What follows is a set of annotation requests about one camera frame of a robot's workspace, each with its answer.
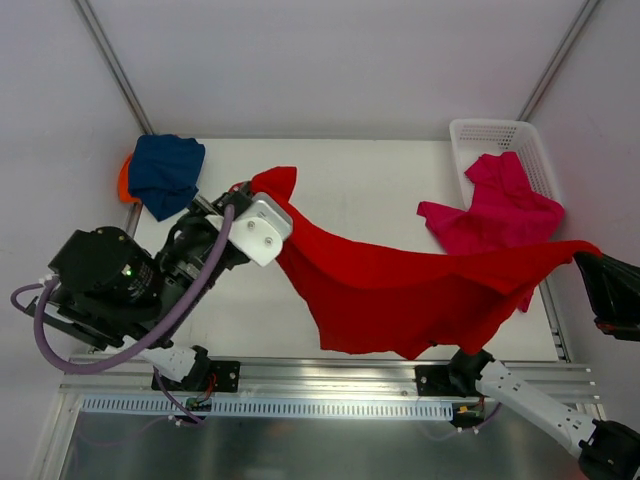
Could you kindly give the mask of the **red t shirt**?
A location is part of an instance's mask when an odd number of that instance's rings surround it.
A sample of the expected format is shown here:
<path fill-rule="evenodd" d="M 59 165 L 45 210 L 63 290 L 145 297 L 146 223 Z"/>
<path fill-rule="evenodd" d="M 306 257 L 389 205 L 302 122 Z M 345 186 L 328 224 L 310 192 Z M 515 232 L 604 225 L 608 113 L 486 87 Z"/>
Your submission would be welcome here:
<path fill-rule="evenodd" d="M 553 270 L 577 254 L 603 255 L 586 241 L 471 255 L 356 242 L 321 229 L 291 204 L 296 180 L 296 168 L 275 167 L 255 175 L 250 190 L 269 195 L 293 220 L 276 261 L 306 302 L 324 350 L 414 360 L 453 345 L 476 354 Z"/>

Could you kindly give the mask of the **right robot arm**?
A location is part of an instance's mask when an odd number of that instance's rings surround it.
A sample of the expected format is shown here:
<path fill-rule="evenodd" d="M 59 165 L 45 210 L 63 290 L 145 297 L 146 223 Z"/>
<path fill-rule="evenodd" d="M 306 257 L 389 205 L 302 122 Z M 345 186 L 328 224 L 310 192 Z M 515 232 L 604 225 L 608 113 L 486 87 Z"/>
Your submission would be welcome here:
<path fill-rule="evenodd" d="M 596 326 L 618 340 L 639 339 L 639 268 L 608 255 L 576 253 Z M 637 479 L 639 433 L 612 420 L 597 420 L 534 388 L 482 350 L 458 351 L 447 367 L 457 394 L 489 396 L 554 438 L 577 458 L 589 479 Z"/>

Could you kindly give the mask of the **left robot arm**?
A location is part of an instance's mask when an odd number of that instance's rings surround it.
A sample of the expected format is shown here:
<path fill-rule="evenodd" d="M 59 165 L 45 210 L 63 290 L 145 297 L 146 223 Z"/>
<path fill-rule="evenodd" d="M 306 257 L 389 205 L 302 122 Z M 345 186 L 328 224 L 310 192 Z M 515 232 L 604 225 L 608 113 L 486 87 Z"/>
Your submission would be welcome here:
<path fill-rule="evenodd" d="M 171 227 L 156 255 L 124 230 L 104 226 L 75 231 L 51 260 L 52 277 L 26 309 L 36 345 L 59 370 L 92 375 L 141 356 L 175 389 L 204 390 L 217 369 L 201 346 L 180 348 L 177 329 L 222 273 L 249 262 L 231 241 L 231 226 L 253 206 L 247 182 L 214 202 L 197 196 Z M 111 357 L 76 364 L 53 351 L 50 326 Z"/>

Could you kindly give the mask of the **blue t shirt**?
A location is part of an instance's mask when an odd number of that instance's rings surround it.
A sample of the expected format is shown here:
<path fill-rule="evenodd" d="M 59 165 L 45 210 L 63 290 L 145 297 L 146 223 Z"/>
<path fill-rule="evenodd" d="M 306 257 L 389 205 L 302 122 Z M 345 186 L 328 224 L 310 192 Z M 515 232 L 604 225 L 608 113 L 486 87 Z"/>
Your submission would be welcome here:
<path fill-rule="evenodd" d="M 142 135 L 129 167 L 129 191 L 158 221 L 188 207 L 199 189 L 205 146 L 173 134 Z"/>

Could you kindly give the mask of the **orange t shirt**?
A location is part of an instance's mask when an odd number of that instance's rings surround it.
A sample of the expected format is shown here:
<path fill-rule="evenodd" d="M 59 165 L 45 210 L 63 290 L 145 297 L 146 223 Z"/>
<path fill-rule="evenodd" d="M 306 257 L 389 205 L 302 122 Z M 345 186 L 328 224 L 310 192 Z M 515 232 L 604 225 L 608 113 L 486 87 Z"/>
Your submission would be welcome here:
<path fill-rule="evenodd" d="M 140 204 L 141 200 L 133 196 L 129 191 L 129 167 L 133 158 L 133 154 L 129 154 L 119 171 L 117 180 L 118 199 L 124 204 Z"/>

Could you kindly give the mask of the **pink t shirt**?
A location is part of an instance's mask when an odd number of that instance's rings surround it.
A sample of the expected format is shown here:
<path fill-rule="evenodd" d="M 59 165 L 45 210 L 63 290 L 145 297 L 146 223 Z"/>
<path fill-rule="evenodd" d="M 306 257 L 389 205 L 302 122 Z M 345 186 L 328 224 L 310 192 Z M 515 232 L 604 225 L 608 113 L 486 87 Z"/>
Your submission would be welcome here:
<path fill-rule="evenodd" d="M 518 155 L 481 155 L 465 171 L 473 184 L 463 210 L 422 201 L 416 214 L 445 253 L 469 255 L 547 242 L 560 226 L 560 203 L 535 192 Z"/>

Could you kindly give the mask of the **white perforated plastic basket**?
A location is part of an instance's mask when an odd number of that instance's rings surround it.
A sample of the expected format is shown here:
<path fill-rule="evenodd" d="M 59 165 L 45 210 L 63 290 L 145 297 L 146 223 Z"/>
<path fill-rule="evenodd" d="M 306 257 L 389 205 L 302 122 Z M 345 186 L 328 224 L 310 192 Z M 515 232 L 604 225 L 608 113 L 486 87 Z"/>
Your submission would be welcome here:
<path fill-rule="evenodd" d="M 455 119 L 450 122 L 451 151 L 461 199 L 471 205 L 474 185 L 466 170 L 483 154 L 517 154 L 532 189 L 562 203 L 561 193 L 546 149 L 536 128 L 527 122 L 495 119 Z"/>

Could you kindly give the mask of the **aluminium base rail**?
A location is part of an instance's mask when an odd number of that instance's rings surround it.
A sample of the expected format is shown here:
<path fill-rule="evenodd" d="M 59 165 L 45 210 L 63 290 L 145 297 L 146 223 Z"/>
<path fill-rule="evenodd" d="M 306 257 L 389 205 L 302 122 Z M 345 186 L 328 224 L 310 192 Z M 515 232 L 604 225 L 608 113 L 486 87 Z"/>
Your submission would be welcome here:
<path fill-rule="evenodd" d="M 417 397 L 415 368 L 444 360 L 295 359 L 236 357 L 237 394 L 264 398 L 401 400 Z M 514 374 L 563 403 L 596 404 L 600 388 L 591 368 L 567 362 L 508 362 Z M 65 374 L 59 391 L 76 394 L 146 394 L 152 367 L 134 358 L 93 375 Z"/>

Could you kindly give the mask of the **right aluminium corner post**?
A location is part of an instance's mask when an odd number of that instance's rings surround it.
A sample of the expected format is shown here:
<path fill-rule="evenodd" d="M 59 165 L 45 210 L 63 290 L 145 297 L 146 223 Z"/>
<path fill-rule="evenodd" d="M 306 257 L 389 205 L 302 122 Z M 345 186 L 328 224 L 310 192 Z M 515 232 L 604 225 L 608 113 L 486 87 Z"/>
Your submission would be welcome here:
<path fill-rule="evenodd" d="M 576 15 L 569 23 L 567 30 L 520 109 L 516 117 L 517 121 L 529 122 L 534 117 L 543 100 L 551 91 L 554 82 L 559 77 L 563 66 L 603 4 L 602 0 L 586 0 L 581 3 Z"/>

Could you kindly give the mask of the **aluminium corner post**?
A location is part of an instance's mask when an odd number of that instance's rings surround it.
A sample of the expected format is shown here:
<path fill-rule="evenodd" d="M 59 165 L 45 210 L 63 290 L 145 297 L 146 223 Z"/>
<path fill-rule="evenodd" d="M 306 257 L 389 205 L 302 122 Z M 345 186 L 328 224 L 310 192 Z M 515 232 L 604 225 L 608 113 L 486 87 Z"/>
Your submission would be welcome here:
<path fill-rule="evenodd" d="M 554 82 L 559 77 L 563 66 L 603 4 L 602 0 L 586 0 L 581 3 L 576 15 L 569 23 L 567 30 L 520 109 L 516 117 L 517 121 L 529 122 L 534 117 L 543 100 L 551 91 Z"/>
<path fill-rule="evenodd" d="M 143 134 L 154 134 L 155 129 L 135 92 L 131 81 L 100 21 L 92 3 L 88 0 L 72 0 L 80 20 L 94 42 L 137 126 Z"/>

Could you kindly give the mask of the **left aluminium corner post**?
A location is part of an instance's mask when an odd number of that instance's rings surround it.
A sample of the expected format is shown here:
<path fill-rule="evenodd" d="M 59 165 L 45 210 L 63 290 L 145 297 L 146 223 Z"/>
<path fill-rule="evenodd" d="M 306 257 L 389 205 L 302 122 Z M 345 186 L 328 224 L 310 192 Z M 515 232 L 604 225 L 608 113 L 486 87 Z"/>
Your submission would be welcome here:
<path fill-rule="evenodd" d="M 131 81 L 100 21 L 92 3 L 88 0 L 72 0 L 80 20 L 94 42 L 137 126 L 143 134 L 154 134 L 155 129 L 135 92 Z"/>

